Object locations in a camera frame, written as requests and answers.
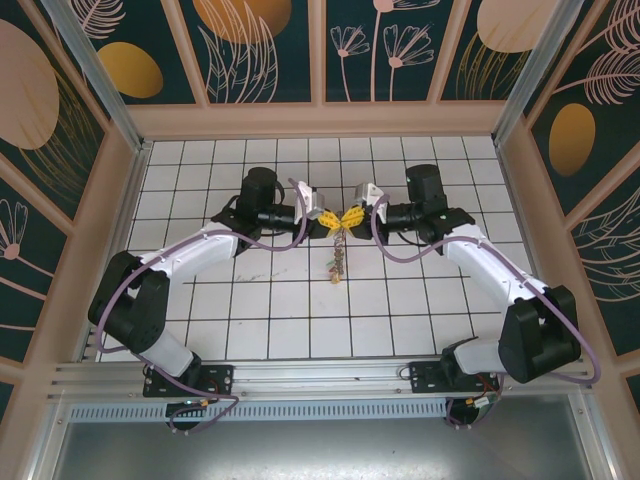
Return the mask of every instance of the white grid floor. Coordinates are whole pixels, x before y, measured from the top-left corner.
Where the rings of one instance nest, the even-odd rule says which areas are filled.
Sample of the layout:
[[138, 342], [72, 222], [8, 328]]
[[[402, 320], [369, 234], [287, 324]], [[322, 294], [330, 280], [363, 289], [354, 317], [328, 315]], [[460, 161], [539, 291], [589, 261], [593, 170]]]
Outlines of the white grid floor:
[[[392, 203], [408, 202], [405, 169], [433, 163], [449, 205], [467, 210], [530, 271], [495, 157], [489, 137], [157, 142], [128, 249], [140, 254], [192, 234], [239, 193], [254, 166], [319, 187], [327, 208], [339, 211], [351, 205], [351, 187], [365, 181], [389, 193]], [[293, 204], [293, 190], [286, 193]], [[291, 237], [262, 241], [286, 245]], [[399, 256], [418, 251], [395, 235], [390, 243]], [[502, 318], [491, 299], [437, 254], [400, 265], [384, 259], [373, 242], [348, 238], [347, 279], [333, 285], [332, 245], [323, 239], [285, 253], [250, 249], [172, 287], [167, 328], [209, 361], [424, 355], [472, 335], [499, 335]], [[109, 338], [107, 345], [116, 342]], [[123, 352], [101, 360], [131, 359]]]

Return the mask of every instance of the orange circle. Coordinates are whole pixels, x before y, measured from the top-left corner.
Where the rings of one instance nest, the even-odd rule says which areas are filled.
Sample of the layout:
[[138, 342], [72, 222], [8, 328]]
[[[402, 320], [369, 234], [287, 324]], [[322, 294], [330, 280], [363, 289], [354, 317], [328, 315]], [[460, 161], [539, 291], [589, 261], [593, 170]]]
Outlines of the orange circle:
[[[245, 3], [251, 10], [249, 14]], [[258, 43], [261, 35], [251, 35], [261, 18], [275, 37], [291, 18], [291, 0], [193, 0], [193, 6], [209, 30], [232, 43]]]

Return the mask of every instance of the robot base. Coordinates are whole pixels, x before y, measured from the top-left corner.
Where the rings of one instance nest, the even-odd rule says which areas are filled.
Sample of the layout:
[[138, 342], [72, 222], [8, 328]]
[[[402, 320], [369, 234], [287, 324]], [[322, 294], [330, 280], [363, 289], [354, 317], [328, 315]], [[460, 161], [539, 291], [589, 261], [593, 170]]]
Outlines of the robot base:
[[[483, 377], [494, 390], [498, 390], [497, 378], [492, 378], [489, 373], [478, 375]], [[452, 383], [447, 378], [440, 360], [410, 363], [409, 379], [413, 393], [482, 393], [485, 389], [476, 375], [459, 376]]]

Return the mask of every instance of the dark green wallpaper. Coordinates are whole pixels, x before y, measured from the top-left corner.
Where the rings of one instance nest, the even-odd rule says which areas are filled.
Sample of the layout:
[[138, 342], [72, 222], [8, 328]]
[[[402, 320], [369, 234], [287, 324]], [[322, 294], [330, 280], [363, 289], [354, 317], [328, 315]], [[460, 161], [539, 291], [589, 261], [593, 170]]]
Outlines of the dark green wallpaper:
[[629, 386], [629, 390], [631, 391], [633, 401], [636, 403], [638, 413], [640, 413], [640, 375], [627, 377], [627, 385]]
[[639, 32], [637, 2], [609, 2], [532, 127], [565, 213], [640, 141]]
[[[441, 100], [506, 100], [554, 5], [549, 0], [473, 0]], [[479, 31], [481, 7], [489, 21]]]
[[0, 180], [0, 357], [22, 362], [67, 237]]
[[0, 154], [74, 218], [104, 131], [16, 0], [0, 30]]
[[4, 417], [4, 412], [7, 411], [12, 393], [13, 385], [10, 383], [0, 382], [0, 425], [2, 425], [2, 418]]
[[372, 82], [376, 101], [426, 100], [452, 4], [414, 4], [380, 12], [372, 2], [327, 1], [328, 102], [372, 101]]
[[180, 6], [211, 103], [311, 101], [307, 0]]
[[573, 230], [618, 355], [640, 348], [640, 169]]
[[547, 71], [545, 72], [544, 76], [540, 80], [540, 83], [538, 84], [535, 91], [531, 95], [529, 102], [527, 102], [527, 105], [524, 107], [525, 116], [529, 115], [529, 112], [531, 112], [531, 109], [534, 107], [534, 105], [538, 101], [538, 98], [540, 97], [542, 90], [544, 90], [544, 88], [547, 86], [547, 81], [549, 80], [551, 73], [555, 71], [556, 67], [558, 66], [558, 63], [560, 63], [560, 60], [562, 59], [565, 52], [567, 51], [567, 48], [569, 47], [569, 44], [573, 40], [573, 37], [575, 37], [576, 32], [580, 28], [580, 25], [582, 25], [582, 22], [584, 21], [584, 17], [587, 16], [587, 13], [589, 13], [589, 10], [593, 6], [593, 1], [594, 0], [585, 0], [584, 3], [582, 4], [582, 8], [578, 13], [578, 17], [576, 18], [575, 22], [573, 22], [573, 25], [569, 30], [569, 33], [567, 34], [567, 36], [564, 38], [564, 41], [562, 42], [562, 45], [560, 45], [560, 48], [558, 49], [558, 53], [556, 53], [555, 58], [551, 62], [551, 65], [549, 65], [549, 68], [547, 68]]

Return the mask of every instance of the purple cable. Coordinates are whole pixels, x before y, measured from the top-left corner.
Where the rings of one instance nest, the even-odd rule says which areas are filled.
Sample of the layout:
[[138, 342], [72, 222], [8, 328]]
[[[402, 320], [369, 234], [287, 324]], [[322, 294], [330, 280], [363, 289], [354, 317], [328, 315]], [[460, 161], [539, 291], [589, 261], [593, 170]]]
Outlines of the purple cable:
[[[304, 197], [302, 196], [302, 192], [300, 191], [300, 188], [298, 187], [297, 182], [295, 182], [293, 179], [289, 179], [289, 183], [291, 183], [291, 185], [293, 185], [293, 188], [296, 191], [296, 196], [297, 196], [297, 201], [300, 204], [302, 211], [305, 212], [306, 211], [306, 204], [304, 201]], [[111, 299], [109, 300], [109, 302], [107, 302], [107, 306], [105, 307], [104, 311], [102, 312], [102, 316], [100, 317], [100, 321], [98, 322], [98, 326], [96, 328], [96, 337], [98, 338], [98, 350], [102, 353], [113, 353], [113, 352], [120, 352], [123, 350], [127, 350], [126, 347], [122, 346], [122, 347], [114, 347], [114, 348], [106, 348], [104, 346], [104, 344], [102, 343], [102, 335], [104, 333], [104, 326], [107, 323], [107, 319], [109, 318], [109, 315], [111, 314], [111, 311], [113, 310], [113, 307], [115, 306], [116, 302], [118, 301], [118, 299], [120, 298], [120, 296], [126, 291], [126, 289], [129, 287], [129, 285], [131, 285], [131, 283], [138, 278], [140, 275], [142, 275], [142, 273], [144, 273], [146, 270], [148, 270], [149, 268], [151, 268], [153, 265], [155, 265], [156, 263], [162, 261], [163, 259], [167, 259], [169, 258], [172, 254], [174, 254], [175, 252], [177, 252], [178, 250], [191, 245], [192, 243], [202, 239], [203, 237], [206, 239], [208, 237], [215, 237], [218, 235], [226, 235], [226, 236], [234, 236], [239, 238], [240, 240], [243, 240], [245, 242], [247, 242], [250, 245], [262, 248], [264, 250], [268, 250], [270, 252], [286, 252], [287, 250], [291, 250], [292, 248], [295, 248], [296, 246], [298, 246], [300, 244], [300, 242], [302, 242], [302, 239], [304, 238], [305, 235], [305, 231], [307, 228], [307, 216], [306, 214], [302, 215], [302, 223], [300, 225], [300, 232], [298, 233], [298, 236], [296, 237], [296, 239], [293, 241], [293, 243], [291, 243], [290, 245], [284, 246], [284, 247], [272, 247], [270, 245], [264, 245], [260, 242], [257, 242], [255, 240], [253, 240], [252, 238], [249, 238], [245, 235], [242, 235], [240, 233], [236, 233], [236, 232], [232, 232], [229, 230], [210, 230], [210, 231], [206, 231], [206, 232], [200, 232], [197, 235], [194, 235], [193, 237], [189, 237], [185, 240], [183, 240], [182, 242], [174, 245], [173, 247], [169, 248], [168, 250], [162, 252], [160, 255], [158, 255], [157, 257], [149, 260], [149, 262], [145, 263], [144, 265], [142, 265], [140, 268], [136, 269], [134, 272], [131, 273], [131, 275], [129, 275], [124, 282], [122, 282], [122, 284], [116, 289], [116, 291], [114, 292], [113, 296], [111, 297]], [[205, 391], [201, 391], [201, 390], [197, 390], [195, 388], [191, 388], [187, 385], [184, 385], [183, 383], [179, 382], [178, 380], [176, 380], [175, 378], [173, 378], [171, 375], [169, 375], [167, 372], [165, 372], [164, 370], [162, 370], [161, 368], [157, 368], [155, 367], [151, 362], [149, 362], [147, 359], [134, 354], [134, 356], [136, 358], [138, 358], [140, 361], [142, 361], [143, 363], [145, 363], [147, 366], [149, 366], [150, 368], [154, 368], [160, 375], [162, 375], [168, 382], [172, 383], [173, 385], [175, 385], [176, 387], [184, 390], [185, 392], [189, 392], [194, 394], [195, 396], [198, 397], [203, 397], [203, 398], [207, 398], [209, 400], [233, 400], [233, 403], [231, 405], [229, 405], [227, 408], [225, 408], [224, 410], [222, 410], [222, 412], [220, 412], [218, 415], [216, 415], [213, 419], [204, 422], [204, 423], [200, 423], [198, 424], [196, 427], [192, 428], [190, 430], [191, 433], [197, 433], [199, 431], [204, 430], [205, 428], [213, 425], [215, 422], [217, 422], [221, 417], [223, 417], [224, 415], [226, 415], [227, 413], [229, 413], [229, 411], [231, 411], [231, 409], [233, 409], [238, 402], [240, 401], [240, 399], [235, 396], [235, 395], [220, 395], [220, 394], [212, 394], [211, 392], [205, 392]], [[169, 419], [169, 425], [171, 426], [172, 430], [175, 431], [175, 426], [173, 424], [173, 420], [177, 415], [180, 415], [181, 413], [187, 412], [187, 411], [191, 411], [191, 410], [196, 410], [196, 409], [201, 409], [204, 407], [186, 407], [183, 408], [181, 410], [178, 410], [177, 412], [175, 412], [171, 418]]]
[[556, 378], [566, 380], [567, 382], [577, 383], [580, 385], [591, 385], [596, 383], [598, 380], [600, 380], [600, 375], [601, 375], [600, 362], [598, 362], [598, 358], [596, 357], [595, 352], [591, 348], [591, 345], [589, 345], [586, 339], [582, 336], [582, 334], [578, 331], [578, 329], [573, 326], [573, 324], [569, 321], [569, 319], [553, 303], [551, 303], [551, 301], [547, 297], [545, 297], [542, 292], [539, 292], [535, 287], [533, 287], [533, 285], [529, 284], [528, 279], [524, 277], [518, 271], [518, 269], [515, 268], [511, 264], [511, 262], [499, 250], [496, 250], [495, 248], [489, 246], [487, 243], [484, 243], [481, 240], [478, 240], [477, 238], [458, 235], [455, 237], [447, 237], [443, 240], [440, 240], [439, 242], [434, 243], [433, 245], [429, 246], [422, 252], [409, 258], [398, 258], [395, 255], [392, 255], [391, 253], [389, 253], [384, 248], [384, 245], [382, 245], [382, 241], [380, 240], [380, 233], [378, 232], [378, 224], [377, 224], [377, 218], [376, 218], [378, 215], [378, 209], [380, 208], [380, 206], [383, 203], [386, 203], [388, 201], [389, 201], [389, 195], [384, 194], [382, 197], [378, 199], [378, 201], [373, 206], [373, 210], [371, 211], [371, 233], [373, 233], [373, 240], [375, 241], [376, 245], [378, 246], [378, 248], [380, 249], [380, 251], [385, 257], [397, 263], [411, 263], [424, 257], [428, 253], [433, 252], [435, 249], [440, 248], [443, 245], [446, 245], [452, 242], [473, 243], [477, 245], [478, 248], [485, 249], [491, 255], [493, 255], [498, 261], [500, 261], [500, 263], [502, 263], [506, 267], [506, 269], [509, 270], [509, 272], [511, 272], [516, 277], [516, 279], [518, 279], [519, 282], [522, 282], [522, 284], [525, 287], [527, 287], [527, 289], [531, 293], [533, 293], [536, 297], [538, 297], [538, 299], [540, 299], [540, 301], [544, 304], [545, 307], [547, 307], [556, 317], [560, 319], [560, 321], [564, 324], [564, 326], [567, 327], [567, 330], [571, 332], [571, 334], [576, 338], [576, 340], [578, 340], [582, 348], [584, 348], [585, 352], [587, 352], [587, 355], [591, 359], [591, 364], [593, 365], [593, 376], [591, 378], [575, 378], [575, 377], [570, 377], [570, 376], [563, 375], [561, 373], [555, 373], [555, 372], [552, 372], [551, 375], [553, 375]]

